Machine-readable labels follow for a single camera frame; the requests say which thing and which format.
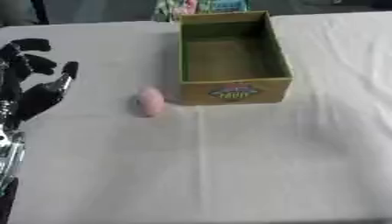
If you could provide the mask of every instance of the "cardboard box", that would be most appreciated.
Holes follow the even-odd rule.
[[[267,11],[180,18],[180,83],[187,105],[280,102],[291,83]]]

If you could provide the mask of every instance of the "table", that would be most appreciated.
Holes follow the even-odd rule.
[[[137,116],[132,95],[146,85],[173,92],[175,25],[0,30],[0,43],[48,38],[53,60],[80,62],[67,98],[23,127],[28,151],[10,223],[390,218],[390,19],[273,17],[294,73],[284,102],[169,104],[151,119]]]

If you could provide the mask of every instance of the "printed logo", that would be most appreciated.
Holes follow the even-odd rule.
[[[249,84],[233,83],[228,84],[223,88],[213,90],[209,94],[224,101],[238,102],[258,93],[260,93],[260,89],[252,87]]]

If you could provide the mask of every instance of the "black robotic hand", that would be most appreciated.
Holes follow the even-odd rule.
[[[49,41],[42,38],[24,38],[12,40],[0,49],[0,74],[9,68],[15,70],[14,75],[19,81],[24,81],[31,74],[54,74],[57,64],[49,59],[28,54],[25,52],[39,51],[49,52],[51,50]]]
[[[18,185],[16,171],[25,153],[20,122],[59,103],[78,72],[77,62],[67,62],[62,75],[23,92],[21,83],[32,74],[54,74],[57,64],[25,52],[49,52],[47,39],[12,40],[0,49],[0,224],[6,223]]]
[[[57,80],[38,84],[22,93],[20,83],[32,74],[54,74],[56,62],[25,52],[48,52],[47,39],[24,38],[12,40],[0,49],[0,126],[16,129],[27,121],[59,103],[78,72],[78,62],[68,62]]]

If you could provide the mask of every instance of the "ball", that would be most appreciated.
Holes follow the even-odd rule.
[[[139,92],[139,102],[147,116],[157,116],[165,109],[165,98],[155,87],[145,87]]]

